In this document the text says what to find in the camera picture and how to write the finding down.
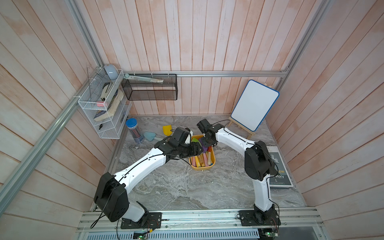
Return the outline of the large yellow plastic scoop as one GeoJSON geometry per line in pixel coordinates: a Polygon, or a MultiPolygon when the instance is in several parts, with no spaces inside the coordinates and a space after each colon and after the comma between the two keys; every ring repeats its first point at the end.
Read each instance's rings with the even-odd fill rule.
{"type": "Polygon", "coordinates": [[[201,164],[200,164],[198,156],[194,156],[194,160],[195,160],[195,167],[196,168],[200,168],[201,164]]]}

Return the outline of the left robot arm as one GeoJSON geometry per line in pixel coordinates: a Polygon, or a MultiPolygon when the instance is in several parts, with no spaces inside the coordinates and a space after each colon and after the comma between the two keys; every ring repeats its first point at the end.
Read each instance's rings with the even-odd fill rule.
{"type": "Polygon", "coordinates": [[[138,202],[129,201],[128,195],[132,189],[152,171],[170,160],[182,160],[202,153],[203,147],[199,142],[192,141],[190,131],[177,128],[171,136],[157,142],[144,157],[128,168],[113,175],[109,172],[103,174],[94,202],[111,222],[126,219],[139,224],[145,223],[148,210],[138,202]]]}

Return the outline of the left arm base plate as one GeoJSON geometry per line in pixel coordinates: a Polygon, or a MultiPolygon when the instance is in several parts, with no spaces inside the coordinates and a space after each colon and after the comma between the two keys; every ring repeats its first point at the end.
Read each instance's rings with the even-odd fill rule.
{"type": "Polygon", "coordinates": [[[145,213],[143,217],[138,221],[122,218],[121,229],[158,229],[161,227],[162,213],[145,213]]]}

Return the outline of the red square shovel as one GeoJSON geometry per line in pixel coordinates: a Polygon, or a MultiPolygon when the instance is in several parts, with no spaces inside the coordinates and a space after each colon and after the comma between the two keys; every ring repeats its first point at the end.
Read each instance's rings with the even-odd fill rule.
{"type": "Polygon", "coordinates": [[[206,154],[208,157],[208,167],[209,167],[213,164],[213,162],[212,162],[212,147],[208,147],[206,154]]]}

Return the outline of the yellow square shovel wooden handle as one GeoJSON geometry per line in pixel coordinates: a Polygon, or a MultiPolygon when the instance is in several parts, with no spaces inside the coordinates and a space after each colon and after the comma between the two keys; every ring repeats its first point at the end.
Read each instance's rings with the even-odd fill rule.
{"type": "Polygon", "coordinates": [[[171,125],[163,126],[163,133],[165,136],[171,136],[173,133],[173,128],[171,125]]]}

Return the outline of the green shovel wooden handle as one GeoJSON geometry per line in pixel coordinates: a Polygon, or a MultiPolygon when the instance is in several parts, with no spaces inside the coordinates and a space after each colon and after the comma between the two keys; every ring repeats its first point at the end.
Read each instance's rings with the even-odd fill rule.
{"type": "MultiPolygon", "coordinates": [[[[199,143],[199,145],[202,147],[202,144],[200,143],[200,141],[198,139],[192,139],[192,142],[199,143]]],[[[206,165],[204,162],[203,154],[200,154],[198,156],[198,159],[199,159],[199,164],[196,164],[196,167],[205,167],[206,165]]]]}

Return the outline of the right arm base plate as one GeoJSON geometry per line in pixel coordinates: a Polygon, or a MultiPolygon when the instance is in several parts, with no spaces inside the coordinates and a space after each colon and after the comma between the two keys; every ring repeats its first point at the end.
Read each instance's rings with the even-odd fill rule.
{"type": "Polygon", "coordinates": [[[281,221],[276,210],[262,212],[259,210],[239,211],[237,218],[242,226],[280,226],[281,221]]]}

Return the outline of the light blue plastic shovel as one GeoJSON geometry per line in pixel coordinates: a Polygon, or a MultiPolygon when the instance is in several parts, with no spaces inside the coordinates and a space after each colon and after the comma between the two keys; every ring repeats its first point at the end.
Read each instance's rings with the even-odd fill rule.
{"type": "Polygon", "coordinates": [[[143,136],[149,142],[152,142],[152,141],[162,141],[163,140],[163,138],[158,137],[156,133],[152,133],[152,132],[144,132],[143,136]]]}

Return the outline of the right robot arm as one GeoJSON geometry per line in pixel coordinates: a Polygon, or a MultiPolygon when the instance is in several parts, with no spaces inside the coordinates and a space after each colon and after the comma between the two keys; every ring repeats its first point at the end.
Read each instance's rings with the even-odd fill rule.
{"type": "Polygon", "coordinates": [[[247,140],[219,123],[210,124],[206,119],[199,121],[197,127],[204,135],[203,146],[222,143],[244,157],[245,172],[253,180],[256,209],[262,212],[273,210],[275,205],[270,199],[269,178],[276,176],[278,170],[266,144],[247,140]]]}

